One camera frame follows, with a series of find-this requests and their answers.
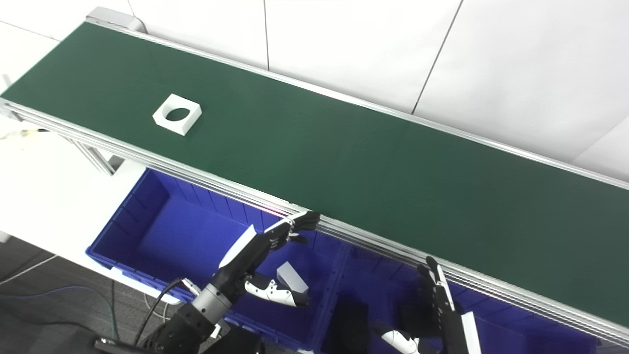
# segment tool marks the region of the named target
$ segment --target white wall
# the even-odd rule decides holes
[[[0,74],[15,80],[95,6],[135,14],[160,37],[629,181],[623,0],[4,0],[0,21],[40,35],[0,23]]]

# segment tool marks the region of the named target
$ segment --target gray floor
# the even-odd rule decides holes
[[[25,261],[35,257],[20,270],[48,258],[51,254],[42,251],[15,237],[0,244],[0,279]],[[120,339],[133,341],[147,313],[142,293],[113,282],[100,274],[75,265],[62,258],[55,258],[21,277],[0,285],[2,295],[31,295],[68,285],[92,287],[111,302],[114,288],[114,311]],[[112,337],[111,314],[106,300],[98,294],[83,289],[72,289],[33,299],[7,299],[0,297],[0,353],[2,354],[49,354],[63,340],[74,334],[75,328],[66,325],[41,326],[29,321],[75,321],[95,332]],[[169,307],[172,314],[177,306]],[[161,323],[161,318],[152,316],[145,333]],[[267,343],[267,353],[293,353],[285,348]]]

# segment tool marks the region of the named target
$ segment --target conveyor belt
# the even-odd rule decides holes
[[[6,108],[277,215],[319,210],[334,236],[435,255],[462,285],[629,346],[627,184],[91,21]],[[171,93],[203,109],[185,137],[151,117]]]

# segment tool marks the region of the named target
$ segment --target green conveyor belt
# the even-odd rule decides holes
[[[89,23],[2,97],[629,326],[627,190]]]

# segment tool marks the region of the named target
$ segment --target blue plastic bin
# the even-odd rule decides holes
[[[203,287],[242,232],[253,224],[264,230],[279,218],[166,174],[147,170],[112,216],[87,254],[100,264],[116,267],[139,282],[163,289],[172,279],[190,278]],[[258,271],[277,278],[289,261],[309,286],[311,306],[288,307],[245,294],[231,309],[232,322],[260,331],[292,349],[310,349],[317,325],[329,306],[346,257],[337,239],[307,232],[308,245],[290,243],[272,252]],[[171,293],[184,301],[184,288]]]
[[[417,279],[417,271],[410,266],[353,248],[325,320],[330,320],[338,299],[353,299],[369,307],[369,321],[399,326],[399,305],[419,301]],[[450,283],[450,289],[466,312],[474,311],[483,354],[596,353],[595,337],[454,283]],[[440,340],[429,342],[440,348]],[[399,354],[375,336],[370,337],[368,351]],[[324,353],[321,347],[317,352]]]
[[[262,231],[277,220],[256,208],[148,169],[87,254],[159,290],[177,277],[204,286],[250,224]],[[289,261],[309,286],[311,306],[297,309],[245,294],[228,313],[230,322],[288,348],[326,354],[321,344],[337,303],[352,300],[365,304],[370,321],[399,326],[399,306],[419,301],[414,268],[319,232],[303,234],[310,238],[308,245],[287,244],[271,253],[258,271],[276,278],[277,268]],[[598,340],[592,336],[454,283],[450,288],[466,311],[474,311],[483,354],[596,352]],[[170,294],[192,300],[184,288]],[[440,345],[439,340],[430,343]],[[375,336],[369,339],[369,353],[397,354]]]

